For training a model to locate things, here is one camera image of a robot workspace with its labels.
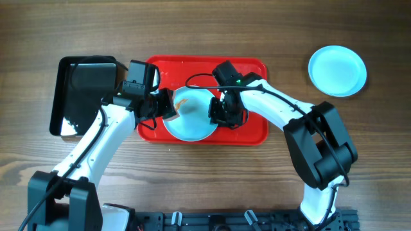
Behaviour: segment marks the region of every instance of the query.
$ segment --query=light blue plate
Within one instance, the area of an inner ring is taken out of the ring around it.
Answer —
[[[211,135],[217,124],[211,124],[208,109],[213,93],[203,89],[179,88],[175,91],[174,105],[187,99],[179,109],[179,117],[163,121],[168,132],[182,141],[200,141]]]
[[[362,59],[342,46],[326,46],[316,51],[310,58],[308,73],[316,88],[336,97],[357,93],[367,80]]]

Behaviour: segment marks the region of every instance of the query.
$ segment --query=black container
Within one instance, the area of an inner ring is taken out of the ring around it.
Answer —
[[[75,89],[72,88],[69,72],[82,58],[68,56],[58,64],[49,129],[52,135],[84,135],[96,118],[101,98],[116,87],[117,65],[95,57],[76,68],[71,81]]]

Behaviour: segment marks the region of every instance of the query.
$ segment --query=small food item on plate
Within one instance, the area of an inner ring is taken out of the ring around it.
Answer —
[[[181,105],[185,104],[187,101],[188,101],[188,99],[180,100],[178,103],[176,103],[174,105],[175,110],[178,111],[180,109]]]

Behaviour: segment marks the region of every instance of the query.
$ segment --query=red square tray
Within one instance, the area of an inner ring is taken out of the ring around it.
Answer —
[[[211,73],[220,63],[230,60],[238,72],[243,75],[254,72],[267,79],[267,68],[256,58],[220,57],[220,56],[175,56],[155,55],[147,62],[155,64],[160,69],[160,88],[176,90],[183,87],[188,77],[197,73]],[[199,76],[192,79],[190,84],[198,86],[217,85],[211,76]],[[217,90],[210,90],[215,96],[220,97]],[[154,131],[139,124],[137,131],[142,139],[148,142],[175,143],[175,144],[217,144],[217,145],[242,145],[257,146],[265,141],[268,136],[268,121],[258,114],[250,112],[249,120],[238,129],[217,128],[213,134],[197,142],[180,141],[172,136],[164,127],[162,119],[156,119],[157,128]]]

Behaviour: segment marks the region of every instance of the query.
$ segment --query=wood grain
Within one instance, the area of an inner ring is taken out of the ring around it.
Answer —
[[[358,149],[337,205],[362,230],[411,230],[410,1],[13,1],[0,4],[0,230],[26,215],[27,183],[78,140],[48,132],[59,60],[156,54],[253,56],[270,83],[303,101],[334,104]],[[367,66],[366,88],[332,98],[309,81],[313,52],[338,44]],[[293,209],[303,183],[281,131],[258,147],[149,144],[131,135],[109,164],[100,203],[137,210]]]

